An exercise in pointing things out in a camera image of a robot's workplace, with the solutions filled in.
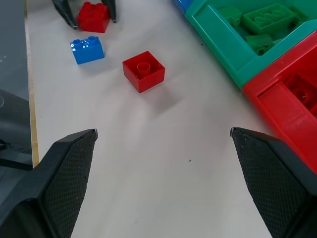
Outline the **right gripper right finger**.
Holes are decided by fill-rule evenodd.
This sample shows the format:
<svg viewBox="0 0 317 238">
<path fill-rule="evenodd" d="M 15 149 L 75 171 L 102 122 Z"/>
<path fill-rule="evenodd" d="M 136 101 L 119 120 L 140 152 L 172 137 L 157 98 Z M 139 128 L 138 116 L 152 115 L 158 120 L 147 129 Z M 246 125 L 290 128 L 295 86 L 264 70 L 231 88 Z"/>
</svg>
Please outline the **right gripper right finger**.
<svg viewBox="0 0 317 238">
<path fill-rule="evenodd" d="M 274 238 L 317 236 L 317 175 L 282 140 L 230 130 L 247 189 Z"/>
</svg>

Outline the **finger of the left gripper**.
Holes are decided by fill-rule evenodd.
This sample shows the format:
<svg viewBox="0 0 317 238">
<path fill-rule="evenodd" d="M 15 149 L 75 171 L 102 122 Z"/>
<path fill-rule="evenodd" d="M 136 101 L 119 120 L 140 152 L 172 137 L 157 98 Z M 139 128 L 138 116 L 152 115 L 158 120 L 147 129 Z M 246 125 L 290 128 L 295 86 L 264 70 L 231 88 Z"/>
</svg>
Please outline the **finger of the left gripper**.
<svg viewBox="0 0 317 238">
<path fill-rule="evenodd" d="M 102 3 L 109 9 L 109 15 L 113 23 L 117 22 L 115 0 L 102 0 Z"/>
<path fill-rule="evenodd" d="M 65 22 L 74 30 L 78 29 L 68 0 L 52 0 L 53 5 Z"/>
</svg>

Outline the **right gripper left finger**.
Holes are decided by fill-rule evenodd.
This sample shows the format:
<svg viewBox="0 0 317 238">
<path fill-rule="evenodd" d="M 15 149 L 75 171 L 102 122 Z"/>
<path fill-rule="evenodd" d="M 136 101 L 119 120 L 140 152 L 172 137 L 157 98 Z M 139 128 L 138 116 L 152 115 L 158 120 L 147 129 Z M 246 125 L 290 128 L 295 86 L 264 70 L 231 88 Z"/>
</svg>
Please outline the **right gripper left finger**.
<svg viewBox="0 0 317 238">
<path fill-rule="evenodd" d="M 69 238 L 83 203 L 96 129 L 56 141 L 0 205 L 2 238 Z"/>
</svg>

